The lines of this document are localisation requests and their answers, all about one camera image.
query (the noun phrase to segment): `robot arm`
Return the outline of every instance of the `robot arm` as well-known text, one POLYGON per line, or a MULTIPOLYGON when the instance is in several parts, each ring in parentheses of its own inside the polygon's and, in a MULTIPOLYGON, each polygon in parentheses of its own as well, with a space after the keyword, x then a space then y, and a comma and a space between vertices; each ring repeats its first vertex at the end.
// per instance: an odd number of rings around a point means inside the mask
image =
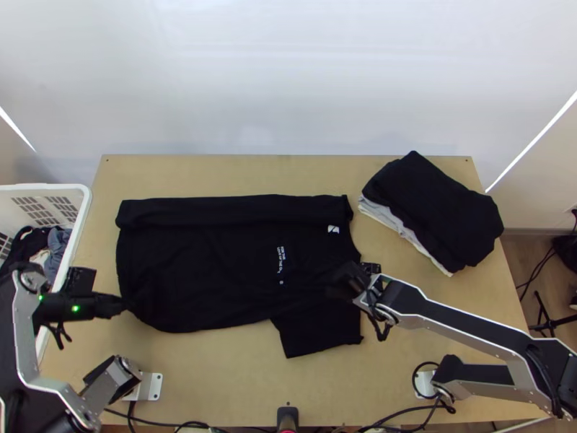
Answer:
POLYGON ((80 393, 66 382, 41 377, 35 327, 59 323, 51 331, 61 347, 61 334, 70 340, 63 322, 111 318, 124 310, 118 297, 48 294, 43 293, 44 283, 44 276, 32 266, 0 281, 0 433, 98 432, 104 407, 140 388, 150 374, 117 355, 84 377, 80 393))
POLYGON ((533 338, 519 329, 429 300, 422 291, 384 274, 368 277, 347 265, 338 277, 347 294, 375 324, 425 328, 503 360, 505 365, 463 364, 443 358, 429 377, 446 403, 471 395, 525 401, 558 418, 577 416, 577 354, 556 338, 533 338))

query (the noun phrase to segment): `black t-shirt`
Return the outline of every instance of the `black t-shirt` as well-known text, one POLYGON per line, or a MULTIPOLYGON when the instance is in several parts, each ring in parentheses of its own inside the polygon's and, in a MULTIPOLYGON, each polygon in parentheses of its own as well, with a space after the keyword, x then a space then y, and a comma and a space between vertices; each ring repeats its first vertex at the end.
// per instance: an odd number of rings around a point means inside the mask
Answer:
POLYGON ((125 200, 116 263, 120 293, 166 332, 270 318, 287 357, 358 344, 360 311, 325 296, 360 254, 346 196, 125 200))

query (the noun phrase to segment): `folded white shirt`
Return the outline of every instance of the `folded white shirt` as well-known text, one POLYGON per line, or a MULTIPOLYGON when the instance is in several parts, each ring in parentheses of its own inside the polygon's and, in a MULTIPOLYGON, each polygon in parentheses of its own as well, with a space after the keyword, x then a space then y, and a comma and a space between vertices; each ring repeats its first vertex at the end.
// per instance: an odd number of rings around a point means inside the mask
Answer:
POLYGON ((374 201, 370 201, 367 197, 361 195, 358 198, 358 210, 362 214, 377 220, 381 224, 399 233, 401 237, 404 237, 406 240, 412 243, 413 246, 417 248, 419 253, 430 258, 433 264, 439 268, 443 274, 447 276, 453 276, 451 272, 447 271, 443 265, 441 265, 431 254, 429 254, 425 247, 423 247, 423 244, 421 244, 419 239, 417 239, 415 232, 405 227, 405 225, 402 223, 402 220, 392 214, 390 207, 383 206, 381 204, 375 203, 374 201))

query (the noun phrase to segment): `black robot arm segment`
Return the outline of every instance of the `black robot arm segment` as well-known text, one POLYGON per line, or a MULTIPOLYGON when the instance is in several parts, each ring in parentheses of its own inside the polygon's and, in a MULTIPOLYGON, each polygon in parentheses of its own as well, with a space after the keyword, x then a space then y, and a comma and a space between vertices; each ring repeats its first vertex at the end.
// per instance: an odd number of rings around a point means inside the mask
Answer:
POLYGON ((406 329, 425 328, 503 360, 506 365, 463 364, 445 357, 431 379, 452 398, 485 395, 537 404, 558 418, 577 416, 577 354, 556 338, 527 333, 429 300, 417 287, 384 274, 368 278, 348 265, 341 293, 372 320, 406 329))

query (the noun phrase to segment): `stack of folded clothes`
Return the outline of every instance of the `stack of folded clothes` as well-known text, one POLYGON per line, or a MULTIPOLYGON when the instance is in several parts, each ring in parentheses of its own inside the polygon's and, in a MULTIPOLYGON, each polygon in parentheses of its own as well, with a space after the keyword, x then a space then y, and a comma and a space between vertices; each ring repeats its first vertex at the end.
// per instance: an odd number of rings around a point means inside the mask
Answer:
POLYGON ((358 209, 397 231, 447 276, 476 266, 503 233, 491 197, 465 188, 415 151, 373 176, 358 209))

